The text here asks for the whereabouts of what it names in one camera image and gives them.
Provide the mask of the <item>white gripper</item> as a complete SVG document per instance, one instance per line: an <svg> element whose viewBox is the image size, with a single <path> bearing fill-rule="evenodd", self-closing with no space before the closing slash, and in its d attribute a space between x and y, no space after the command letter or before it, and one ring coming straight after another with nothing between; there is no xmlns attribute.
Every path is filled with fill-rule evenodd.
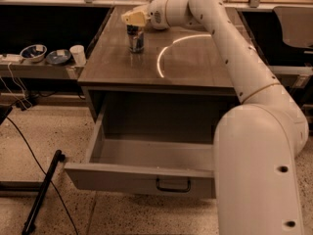
<svg viewBox="0 0 313 235"><path fill-rule="evenodd" d="M164 30L169 28L166 20L166 3L167 0L154 0L150 5L141 5L133 8L121 16L121 20L127 25L144 27L148 21L153 28Z"/></svg>

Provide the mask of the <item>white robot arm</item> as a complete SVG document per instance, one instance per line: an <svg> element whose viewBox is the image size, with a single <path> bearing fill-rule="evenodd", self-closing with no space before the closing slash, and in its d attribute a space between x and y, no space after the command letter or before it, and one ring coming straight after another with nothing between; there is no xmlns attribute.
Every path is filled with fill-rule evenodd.
<svg viewBox="0 0 313 235"><path fill-rule="evenodd" d="M213 139L220 235L311 235L303 224L295 157L307 119L229 19L222 0L154 0L121 17L155 29L200 24L212 36L240 104Z"/></svg>

